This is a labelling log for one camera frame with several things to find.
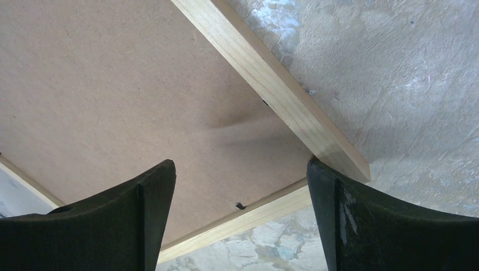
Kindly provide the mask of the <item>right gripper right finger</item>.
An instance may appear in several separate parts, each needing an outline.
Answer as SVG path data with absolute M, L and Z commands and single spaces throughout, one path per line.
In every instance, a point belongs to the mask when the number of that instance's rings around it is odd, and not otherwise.
M 307 183 L 329 270 L 478 269 L 478 218 L 405 202 L 315 157 Z

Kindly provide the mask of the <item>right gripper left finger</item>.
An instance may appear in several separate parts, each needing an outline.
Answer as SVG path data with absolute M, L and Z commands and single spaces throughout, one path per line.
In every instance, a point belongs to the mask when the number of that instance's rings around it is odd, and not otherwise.
M 165 160 L 78 202 L 1 219 L 2 270 L 154 270 L 176 183 Z

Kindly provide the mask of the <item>brown backing board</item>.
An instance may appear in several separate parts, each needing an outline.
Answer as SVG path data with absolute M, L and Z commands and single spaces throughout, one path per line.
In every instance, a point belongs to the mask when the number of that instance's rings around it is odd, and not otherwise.
M 174 161 L 164 244 L 311 155 L 170 1 L 2 1 L 1 154 L 65 204 Z

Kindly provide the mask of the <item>wooden picture frame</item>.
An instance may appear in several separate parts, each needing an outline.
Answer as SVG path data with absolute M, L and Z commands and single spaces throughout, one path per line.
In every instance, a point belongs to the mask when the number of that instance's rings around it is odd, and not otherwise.
M 228 2 L 170 2 L 284 122 L 311 155 L 317 155 L 326 164 L 361 182 L 370 180 L 367 161 Z M 63 203 L 2 154 L 1 159 L 24 174 L 26 183 L 39 188 L 36 194 L 40 201 L 52 208 Z M 163 263 L 174 259 L 309 205 L 311 201 L 305 176 L 246 206 L 236 203 L 234 212 L 163 244 L 159 261 Z

